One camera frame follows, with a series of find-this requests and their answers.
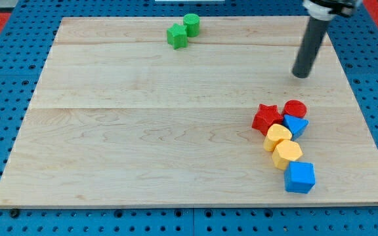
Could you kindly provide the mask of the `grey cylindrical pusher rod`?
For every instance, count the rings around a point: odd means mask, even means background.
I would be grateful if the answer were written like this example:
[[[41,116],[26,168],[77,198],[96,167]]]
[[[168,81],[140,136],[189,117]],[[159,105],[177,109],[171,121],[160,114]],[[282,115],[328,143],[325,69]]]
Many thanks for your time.
[[[304,79],[310,75],[329,23],[330,21],[319,20],[312,16],[308,19],[303,40],[291,70],[294,76]]]

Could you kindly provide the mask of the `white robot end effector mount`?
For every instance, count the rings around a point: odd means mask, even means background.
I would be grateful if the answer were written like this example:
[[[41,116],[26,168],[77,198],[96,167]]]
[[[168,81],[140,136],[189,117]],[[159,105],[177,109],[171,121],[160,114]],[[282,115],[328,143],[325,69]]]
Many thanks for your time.
[[[335,16],[350,18],[362,0],[303,0],[303,7],[314,19],[332,21]]]

